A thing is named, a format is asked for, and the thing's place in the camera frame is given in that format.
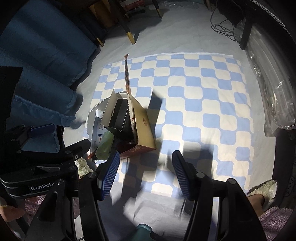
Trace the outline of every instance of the fuzzy slipper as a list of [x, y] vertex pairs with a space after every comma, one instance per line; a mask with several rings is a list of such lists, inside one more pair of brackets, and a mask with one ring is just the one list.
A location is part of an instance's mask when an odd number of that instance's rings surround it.
[[266, 211], [270, 205], [274, 202], [274, 197], [276, 195], [277, 182], [274, 180], [268, 180], [256, 187], [250, 189], [247, 197], [255, 194], [261, 194], [264, 196], [264, 204], [262, 206], [263, 211]]

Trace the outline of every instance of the metal bolt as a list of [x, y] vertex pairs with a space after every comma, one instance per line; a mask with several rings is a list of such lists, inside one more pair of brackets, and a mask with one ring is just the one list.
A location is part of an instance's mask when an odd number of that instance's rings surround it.
[[57, 185], [61, 185], [63, 182], [64, 182], [64, 179], [62, 179], [62, 178], [56, 180]]
[[70, 166], [69, 169], [70, 169], [71, 171], [74, 171], [74, 170], [76, 170], [76, 166]]
[[196, 174], [196, 176], [199, 177], [199, 178], [204, 178], [205, 177], [205, 175], [202, 172], [198, 172]]
[[89, 178], [94, 178], [96, 176], [96, 173], [95, 172], [90, 172], [89, 174], [87, 174], [87, 176]]
[[234, 180], [233, 178], [228, 179], [228, 181], [229, 181], [229, 183], [232, 184], [232, 185], [233, 185], [233, 184], [236, 184], [236, 180]]

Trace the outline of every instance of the blue and cream checkered mat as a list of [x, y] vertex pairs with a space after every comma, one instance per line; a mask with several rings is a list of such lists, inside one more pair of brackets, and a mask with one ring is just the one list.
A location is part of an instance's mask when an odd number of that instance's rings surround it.
[[[213, 179], [235, 178], [248, 190], [254, 150], [253, 119], [239, 61], [211, 53], [159, 54], [128, 60], [132, 95], [148, 108], [158, 149], [122, 160], [116, 180], [144, 191], [178, 197], [171, 154], [183, 152]], [[124, 61], [108, 64], [91, 108], [125, 90]]]

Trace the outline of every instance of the floor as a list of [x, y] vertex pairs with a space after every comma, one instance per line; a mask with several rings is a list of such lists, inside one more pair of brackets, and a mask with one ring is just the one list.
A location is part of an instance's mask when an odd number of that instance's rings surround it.
[[[174, 52], [229, 54], [239, 60], [243, 66], [251, 99], [255, 132], [255, 156], [250, 187], [271, 179], [274, 151], [270, 150], [275, 149], [275, 138], [265, 137], [264, 135], [263, 125], [265, 118], [259, 86], [249, 65], [245, 51], [242, 51], [237, 43], [226, 36], [215, 33], [211, 29], [211, 12], [202, 4], [199, 5], [198, 9], [168, 7], [161, 10], [164, 13], [162, 19], [158, 17], [154, 6], [149, 6], [146, 13], [131, 18], [129, 27], [131, 32], [135, 34], [136, 44], [134, 45], [129, 42], [121, 26], [117, 26], [109, 33], [104, 47], [100, 50], [98, 49], [93, 56], [91, 70], [89, 69], [86, 73], [86, 76], [88, 75], [87, 78], [77, 88], [77, 93], [83, 96], [83, 102], [76, 114], [77, 119], [71, 127], [65, 129], [65, 144], [70, 145], [82, 138], [85, 120], [90, 106], [92, 107], [91, 99], [104, 65], [123, 60], [124, 55], [127, 53], [129, 53], [129, 58]], [[224, 19], [225, 17], [218, 11], [215, 12], [213, 16], [214, 23], [219, 23]], [[134, 225], [142, 222], [151, 223], [153, 229], [156, 229], [159, 234], [166, 233], [165, 237], [174, 237], [169, 238], [170, 240], [179, 240], [182, 237], [187, 226], [188, 216], [185, 215], [183, 218], [179, 216], [178, 207], [180, 204], [178, 201], [170, 203], [171, 200], [158, 200], [156, 203], [163, 202], [159, 209], [155, 209], [155, 206], [152, 205], [153, 207], [151, 208], [154, 211], [149, 215], [148, 213], [143, 215], [139, 211], [136, 215], [137, 206], [139, 209], [141, 203], [149, 203], [157, 197], [154, 197], [154, 194], [141, 194], [140, 197], [137, 197], [137, 200], [126, 200], [122, 205], [111, 206], [110, 203], [114, 203], [114, 198], [117, 197], [118, 199], [120, 197], [121, 189], [122, 184], [114, 184], [111, 192], [112, 200], [106, 202], [104, 206], [106, 210], [114, 210], [114, 214], [116, 215], [119, 212], [121, 213], [123, 219], [119, 219], [119, 221], [124, 222], [124, 225], [118, 230], [129, 230], [127, 226], [132, 228]], [[165, 215], [156, 218], [155, 216], [159, 215], [159, 213], [165, 213]], [[102, 214], [102, 216], [104, 221], [110, 221], [108, 213], [105, 215]], [[155, 225], [158, 222], [165, 223], [165, 220], [168, 218], [172, 220], [170, 226], [158, 228]], [[114, 230], [112, 231], [112, 229], [110, 233], [113, 235], [113, 238], [110, 240], [119, 240], [123, 235], [122, 232], [117, 233]]]

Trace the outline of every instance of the green bottle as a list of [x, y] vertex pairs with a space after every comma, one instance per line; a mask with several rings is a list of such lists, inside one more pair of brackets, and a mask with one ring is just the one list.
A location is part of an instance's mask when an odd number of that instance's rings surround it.
[[114, 135], [110, 131], [104, 132], [96, 150], [96, 157], [99, 160], [107, 160], [114, 140]]

